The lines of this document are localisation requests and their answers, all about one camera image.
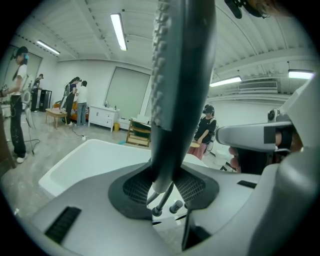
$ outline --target white wall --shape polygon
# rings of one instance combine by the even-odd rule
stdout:
[[[280,105],[240,102],[209,102],[209,104],[214,107],[214,115],[219,127],[267,123],[267,113],[280,107]],[[229,146],[215,141],[212,152],[214,153],[216,150],[224,151],[229,162],[232,156],[228,149]]]
[[[34,55],[37,55],[42,58],[42,61],[39,66],[39,70],[36,76],[43,74],[44,79],[40,81],[40,87],[46,90],[51,90],[54,87],[55,79],[57,75],[57,61],[58,58],[53,56],[52,54],[44,51],[43,49],[39,48],[38,46],[30,43],[22,39],[21,37],[14,36],[10,42],[11,45],[16,47],[25,46],[28,48],[28,51]]]
[[[135,65],[107,60],[70,60],[57,64],[56,80],[52,90],[52,102],[62,99],[64,86],[74,77],[87,81],[88,105],[103,106],[116,67],[150,75],[151,70]]]

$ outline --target fluorescent light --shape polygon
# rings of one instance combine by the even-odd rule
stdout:
[[[295,70],[295,69],[289,69],[288,73],[289,73],[289,78],[298,78],[298,79],[311,79],[315,75],[312,71]]]
[[[124,29],[122,27],[122,21],[121,21],[121,15],[119,13],[114,13],[110,15],[114,32],[116,35],[116,38],[118,39],[118,43],[120,45],[120,49],[122,51],[127,50],[127,44],[125,41],[125,36],[124,36]]]
[[[58,55],[60,54],[60,52],[58,52],[57,50],[53,49],[51,46],[47,45],[46,43],[44,43],[40,40],[37,41],[37,44],[47,48],[48,50],[50,50],[51,52],[54,52],[55,54],[58,54]]]
[[[221,80],[219,82],[214,82],[214,83],[210,84],[210,87],[222,86],[222,85],[232,84],[232,83],[241,82],[241,81],[242,81],[241,77],[240,76],[236,76],[236,77],[233,77],[233,78]]]

